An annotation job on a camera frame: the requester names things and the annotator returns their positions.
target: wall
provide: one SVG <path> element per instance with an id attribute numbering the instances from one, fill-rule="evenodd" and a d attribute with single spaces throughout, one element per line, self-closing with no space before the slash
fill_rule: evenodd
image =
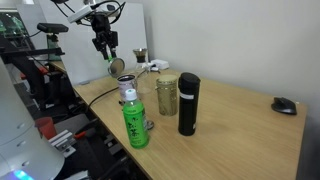
<path id="1" fill-rule="evenodd" d="M 149 55 L 245 88 L 320 109 L 320 1 L 142 2 Z"/>

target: black computer mouse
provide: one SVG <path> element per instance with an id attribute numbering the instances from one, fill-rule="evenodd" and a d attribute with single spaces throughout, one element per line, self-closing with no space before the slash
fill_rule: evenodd
<path id="1" fill-rule="evenodd" d="M 289 99 L 283 98 L 283 97 L 275 97 L 274 103 L 271 105 L 271 108 L 274 111 L 290 114 L 290 115 L 296 115 L 297 114 L 297 108 L 296 104 Z"/>

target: bottle cap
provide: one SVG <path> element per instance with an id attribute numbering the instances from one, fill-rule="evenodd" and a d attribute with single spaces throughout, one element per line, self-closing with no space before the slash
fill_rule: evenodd
<path id="1" fill-rule="evenodd" d="M 137 92 L 135 89 L 126 90 L 126 100 L 133 101 L 137 99 Z"/>

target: green bottle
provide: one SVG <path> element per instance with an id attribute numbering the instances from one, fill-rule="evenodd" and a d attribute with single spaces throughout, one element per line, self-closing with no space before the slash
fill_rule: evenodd
<path id="1" fill-rule="evenodd" d="M 127 127 L 130 144 L 133 148 L 144 148 L 149 143 L 147 120 L 144 106 L 137 98 L 135 89 L 126 90 L 126 103 L 123 116 Z"/>

